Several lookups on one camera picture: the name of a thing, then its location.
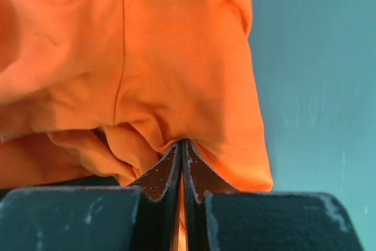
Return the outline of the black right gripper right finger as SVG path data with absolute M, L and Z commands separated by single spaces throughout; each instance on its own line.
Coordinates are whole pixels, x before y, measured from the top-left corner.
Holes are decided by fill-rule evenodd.
M 342 204 L 327 193 L 241 192 L 182 142 L 188 250 L 362 250 Z

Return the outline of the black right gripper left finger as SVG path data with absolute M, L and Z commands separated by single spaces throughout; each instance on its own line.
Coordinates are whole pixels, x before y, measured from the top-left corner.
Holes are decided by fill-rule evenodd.
M 39 186 L 1 200 L 2 250 L 177 250 L 180 145 L 129 186 Z

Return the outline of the orange t shirt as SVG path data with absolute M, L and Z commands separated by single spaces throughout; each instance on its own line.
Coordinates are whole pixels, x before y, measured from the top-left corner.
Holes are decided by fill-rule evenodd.
M 269 191 L 252 19 L 251 0 L 1 0 L 1 188 L 125 186 L 190 139 Z

